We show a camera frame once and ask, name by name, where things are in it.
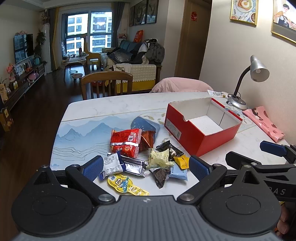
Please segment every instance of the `cardboard box on floor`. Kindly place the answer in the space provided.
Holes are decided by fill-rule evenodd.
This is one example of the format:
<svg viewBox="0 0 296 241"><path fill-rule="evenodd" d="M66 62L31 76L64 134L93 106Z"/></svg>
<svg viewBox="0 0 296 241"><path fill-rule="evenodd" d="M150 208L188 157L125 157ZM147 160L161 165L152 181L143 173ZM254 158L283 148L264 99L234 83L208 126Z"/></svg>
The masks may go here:
<svg viewBox="0 0 296 241"><path fill-rule="evenodd" d="M242 119L213 98L171 102L165 127L190 155L201 156L234 138Z"/></svg>

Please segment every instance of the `small round stool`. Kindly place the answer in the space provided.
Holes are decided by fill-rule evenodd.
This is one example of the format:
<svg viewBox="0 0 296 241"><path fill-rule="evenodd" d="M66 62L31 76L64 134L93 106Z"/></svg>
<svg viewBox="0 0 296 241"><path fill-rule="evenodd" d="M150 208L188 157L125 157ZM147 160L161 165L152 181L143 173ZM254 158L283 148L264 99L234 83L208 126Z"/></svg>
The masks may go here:
<svg viewBox="0 0 296 241"><path fill-rule="evenodd" d="M99 69L99 59L98 58L92 58L89 60L91 62L91 70L94 71L94 65L96 65L96 69Z"/></svg>
<svg viewBox="0 0 296 241"><path fill-rule="evenodd" d="M72 75L72 78L73 78L73 82L76 82L77 79L79 79L79 82L80 82L80 79L82 78L83 74L73 74Z"/></svg>

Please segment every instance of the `television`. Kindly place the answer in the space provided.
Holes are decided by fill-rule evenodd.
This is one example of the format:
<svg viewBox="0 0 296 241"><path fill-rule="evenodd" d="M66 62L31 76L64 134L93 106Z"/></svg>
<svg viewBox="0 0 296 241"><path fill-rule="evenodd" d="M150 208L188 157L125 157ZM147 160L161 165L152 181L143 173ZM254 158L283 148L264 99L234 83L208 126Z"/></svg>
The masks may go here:
<svg viewBox="0 0 296 241"><path fill-rule="evenodd" d="M17 35L14 37L15 63L34 54L33 34Z"/></svg>

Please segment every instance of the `tv stand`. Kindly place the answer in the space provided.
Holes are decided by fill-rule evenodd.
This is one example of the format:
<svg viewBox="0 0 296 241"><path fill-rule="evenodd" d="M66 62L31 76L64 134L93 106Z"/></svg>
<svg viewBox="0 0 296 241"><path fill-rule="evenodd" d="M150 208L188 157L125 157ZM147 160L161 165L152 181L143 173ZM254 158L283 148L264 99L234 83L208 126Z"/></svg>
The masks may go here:
<svg viewBox="0 0 296 241"><path fill-rule="evenodd" d="M39 77L34 80L33 83L29 83L28 76L33 71L37 70ZM32 67L32 70L28 73L23 73L20 78L17 80L18 88L15 90L11 90L11 94L8 95L8 100L3 101L4 107L6 107L9 111L14 107L14 105L19 101L20 98L24 96L24 94L43 76L45 73L44 63L35 65Z"/></svg>

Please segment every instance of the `lamp base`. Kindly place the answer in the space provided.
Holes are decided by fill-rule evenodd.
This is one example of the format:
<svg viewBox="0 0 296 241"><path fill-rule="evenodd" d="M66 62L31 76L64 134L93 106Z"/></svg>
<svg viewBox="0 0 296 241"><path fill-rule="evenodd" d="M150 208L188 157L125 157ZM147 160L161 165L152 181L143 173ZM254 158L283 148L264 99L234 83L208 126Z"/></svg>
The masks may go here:
<svg viewBox="0 0 296 241"><path fill-rule="evenodd" d="M241 98L237 96L230 96L228 97L228 102L230 102L233 106L240 110L248 109L246 102L244 102Z"/></svg>

